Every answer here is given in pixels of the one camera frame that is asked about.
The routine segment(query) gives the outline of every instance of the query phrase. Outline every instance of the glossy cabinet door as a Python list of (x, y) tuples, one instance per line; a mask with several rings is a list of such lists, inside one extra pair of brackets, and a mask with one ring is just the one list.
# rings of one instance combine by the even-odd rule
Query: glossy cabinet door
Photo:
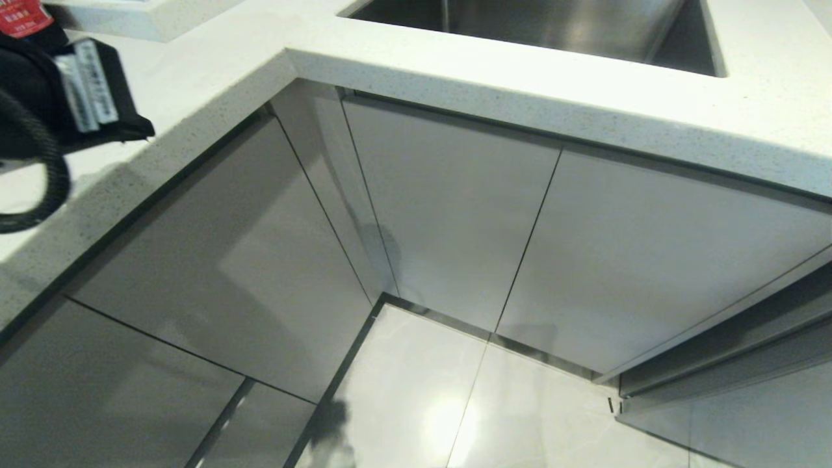
[(370, 312), (273, 117), (154, 206), (71, 294), (310, 401), (323, 395)]
[(255, 384), (208, 452), (202, 468), (283, 466), (314, 406)]
[(0, 351), (2, 466), (184, 466), (243, 381), (71, 302), (41, 313)]
[(832, 243), (830, 219), (763, 187), (567, 146), (498, 333), (623, 371), (773, 293)]
[(494, 331), (560, 145), (361, 97), (344, 110), (400, 296)]

